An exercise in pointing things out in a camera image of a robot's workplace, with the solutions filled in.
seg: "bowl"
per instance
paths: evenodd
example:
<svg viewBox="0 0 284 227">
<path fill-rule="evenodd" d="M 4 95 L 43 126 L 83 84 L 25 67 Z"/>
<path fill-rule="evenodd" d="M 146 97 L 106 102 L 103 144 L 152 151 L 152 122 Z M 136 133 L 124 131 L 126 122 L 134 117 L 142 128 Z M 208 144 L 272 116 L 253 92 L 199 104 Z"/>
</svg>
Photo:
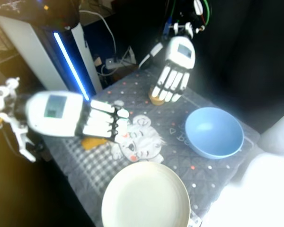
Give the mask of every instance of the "bowl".
<svg viewBox="0 0 284 227">
<path fill-rule="evenodd" d="M 185 132 L 190 147 L 210 159 L 232 156 L 244 142 L 244 132 L 236 118 L 213 107 L 193 111 L 186 120 Z"/>
</svg>

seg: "brown object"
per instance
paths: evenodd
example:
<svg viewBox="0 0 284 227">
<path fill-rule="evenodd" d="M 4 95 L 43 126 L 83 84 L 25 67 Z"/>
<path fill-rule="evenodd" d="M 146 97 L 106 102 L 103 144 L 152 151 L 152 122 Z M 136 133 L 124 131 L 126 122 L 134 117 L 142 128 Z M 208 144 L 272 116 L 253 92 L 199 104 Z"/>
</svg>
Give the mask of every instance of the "brown object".
<svg viewBox="0 0 284 227">
<path fill-rule="evenodd" d="M 83 148 L 85 150 L 90 150 L 96 146 L 106 143 L 106 139 L 98 139 L 98 138 L 84 138 L 81 142 Z"/>
<path fill-rule="evenodd" d="M 153 103 L 154 105 L 163 105 L 165 103 L 164 100 L 159 100 L 159 96 L 157 97 L 152 97 L 151 93 L 152 93 L 153 87 L 150 88 L 150 91 L 148 92 L 148 97 L 151 100 L 151 103 Z"/>
</svg>

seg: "cartoon animal face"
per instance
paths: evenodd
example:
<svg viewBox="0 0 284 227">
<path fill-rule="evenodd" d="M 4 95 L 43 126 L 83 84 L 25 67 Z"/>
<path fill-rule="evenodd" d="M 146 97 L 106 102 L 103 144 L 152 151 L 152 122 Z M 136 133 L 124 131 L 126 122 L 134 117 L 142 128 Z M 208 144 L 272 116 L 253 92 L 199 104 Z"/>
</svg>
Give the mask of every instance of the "cartoon animal face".
<svg viewBox="0 0 284 227">
<path fill-rule="evenodd" d="M 134 117 L 133 123 L 128 125 L 128 138 L 118 146 L 112 147 L 114 159 L 126 157 L 131 162 L 149 160 L 162 162 L 160 155 L 164 141 L 158 132 L 151 127 L 151 120 L 144 116 Z"/>
</svg>

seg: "pink cheek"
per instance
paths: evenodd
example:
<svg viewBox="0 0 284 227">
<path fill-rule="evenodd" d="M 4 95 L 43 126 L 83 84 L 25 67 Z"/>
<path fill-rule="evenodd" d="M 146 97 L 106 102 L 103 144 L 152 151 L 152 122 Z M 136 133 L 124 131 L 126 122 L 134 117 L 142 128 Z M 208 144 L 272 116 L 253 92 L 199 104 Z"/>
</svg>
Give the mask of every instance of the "pink cheek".
<svg viewBox="0 0 284 227">
<path fill-rule="evenodd" d="M 138 160 L 138 158 L 137 158 L 136 156 L 134 156 L 134 155 L 131 155 L 131 156 L 130 156 L 130 159 L 131 159 L 133 162 L 135 162 L 135 161 Z"/>
</svg>

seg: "gray tablecloth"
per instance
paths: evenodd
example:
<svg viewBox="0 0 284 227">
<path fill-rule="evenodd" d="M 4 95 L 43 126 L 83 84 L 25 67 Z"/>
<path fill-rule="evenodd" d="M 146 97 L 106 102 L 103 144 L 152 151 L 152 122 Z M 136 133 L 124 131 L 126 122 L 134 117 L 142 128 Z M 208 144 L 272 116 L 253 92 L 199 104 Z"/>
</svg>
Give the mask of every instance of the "gray tablecloth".
<svg viewBox="0 0 284 227">
<path fill-rule="evenodd" d="M 130 137 L 124 144 L 106 143 L 85 151 L 80 138 L 44 137 L 53 158 L 96 227 L 103 226 L 101 203 L 110 180 L 136 161 L 159 162 L 178 174 L 191 201 L 190 226 L 198 227 L 259 139 L 255 130 L 241 123 L 245 140 L 240 152 L 220 160 L 200 157 L 188 146 L 184 123 L 195 109 L 214 105 L 188 88 L 176 103 L 154 106 L 147 92 L 159 73 L 155 68 L 134 72 L 94 97 L 109 103 L 117 101 L 130 111 Z"/>
</svg>

